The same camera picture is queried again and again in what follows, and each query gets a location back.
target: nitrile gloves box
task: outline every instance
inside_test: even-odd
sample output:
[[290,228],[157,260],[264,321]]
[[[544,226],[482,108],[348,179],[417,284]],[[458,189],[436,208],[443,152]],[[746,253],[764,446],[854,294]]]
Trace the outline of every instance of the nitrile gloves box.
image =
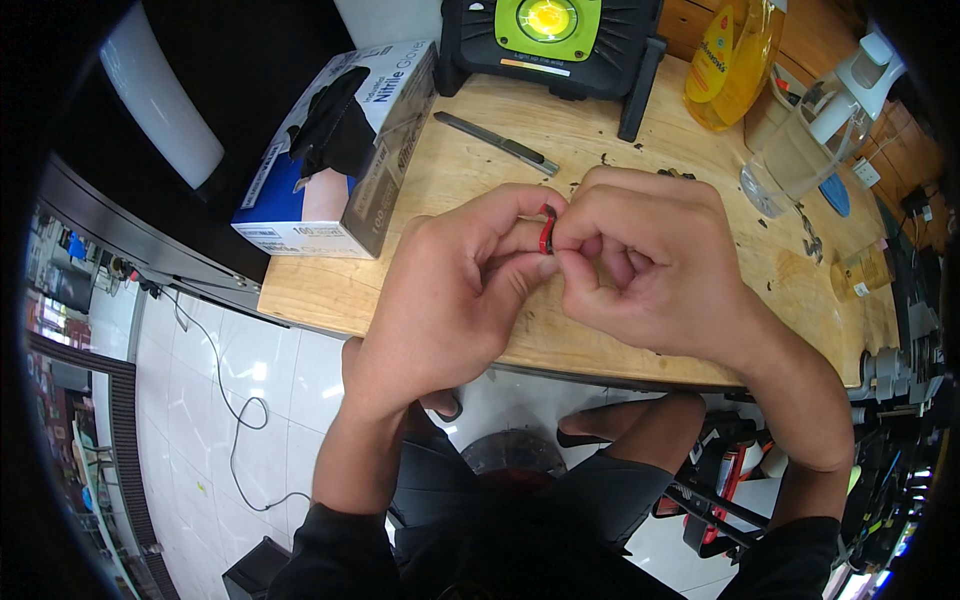
[[271,140],[231,224],[270,254],[377,258],[436,95],[430,40],[334,57]]

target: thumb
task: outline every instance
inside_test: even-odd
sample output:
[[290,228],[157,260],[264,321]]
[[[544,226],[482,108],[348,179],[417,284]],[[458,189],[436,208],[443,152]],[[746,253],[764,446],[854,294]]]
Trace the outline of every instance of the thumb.
[[513,327],[516,314],[527,297],[559,269],[554,256],[527,252],[511,258],[493,273],[487,283],[480,297],[484,310]]
[[557,258],[564,272],[564,296],[561,299],[564,314],[587,327],[610,333],[616,321],[613,312],[620,298],[619,292],[600,285],[600,275],[579,252],[561,250],[557,252]]

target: wooden table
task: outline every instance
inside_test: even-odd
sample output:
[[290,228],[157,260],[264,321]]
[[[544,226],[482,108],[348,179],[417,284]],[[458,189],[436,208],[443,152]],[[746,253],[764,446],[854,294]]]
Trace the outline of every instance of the wooden table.
[[[760,222],[740,191],[739,171],[751,153],[742,126],[708,132],[681,100],[688,63],[665,57],[643,117],[637,145],[617,139],[620,105],[566,102],[546,88],[473,75],[454,98],[438,98],[445,110],[525,144],[557,162],[557,177],[543,174],[465,133],[429,119],[414,152],[379,260],[274,256],[259,310],[281,319],[363,335],[404,225],[420,214],[436,215],[504,181],[551,185],[569,198],[584,173],[606,162],[656,172],[677,168],[719,190],[730,218],[744,280],[788,325],[820,350],[847,386],[860,384],[860,354],[897,346],[890,287],[840,303],[830,287],[829,266],[884,236],[873,195],[851,188],[851,216],[840,217],[818,190],[804,198],[804,214],[824,245],[824,260],[804,252],[800,215],[789,211]],[[851,177],[849,172],[845,179]],[[501,364],[569,373],[593,380],[667,382],[704,389],[737,386],[736,377],[712,363],[658,356],[624,346],[567,319],[560,309],[561,276],[554,276],[524,305]]]

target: red and black object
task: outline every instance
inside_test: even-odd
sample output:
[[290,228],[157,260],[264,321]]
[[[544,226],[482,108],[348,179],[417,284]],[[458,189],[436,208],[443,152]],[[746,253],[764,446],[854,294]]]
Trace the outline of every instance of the red and black object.
[[540,232],[540,253],[552,254],[553,226],[557,223],[557,211],[550,204],[543,203],[543,206],[540,207],[540,214],[546,215],[546,225],[543,226],[543,231]]

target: white tile floor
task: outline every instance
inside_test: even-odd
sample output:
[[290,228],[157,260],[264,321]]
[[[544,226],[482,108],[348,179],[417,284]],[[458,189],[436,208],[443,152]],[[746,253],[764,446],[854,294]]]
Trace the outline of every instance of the white tile floor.
[[[187,297],[181,305],[221,353],[233,410],[248,396],[266,400],[266,426],[241,428],[237,442],[236,476],[247,498],[260,507],[288,492],[309,492],[314,458],[343,397],[343,342]],[[263,536],[289,548],[307,501],[294,496],[266,512],[243,502],[229,470],[236,422],[216,384],[213,347],[195,325],[177,325],[166,297],[147,301],[136,362],[140,463],[164,560],[182,597],[226,598],[221,573]],[[509,427],[553,439],[563,415],[651,396],[659,395],[490,371],[464,389],[464,414],[449,435],[457,449]],[[264,414],[252,405],[244,419],[258,425]],[[563,455],[572,467],[594,450]],[[688,598],[716,597],[736,567],[723,557],[699,559],[682,533],[681,517],[647,519],[627,545],[630,560]]]

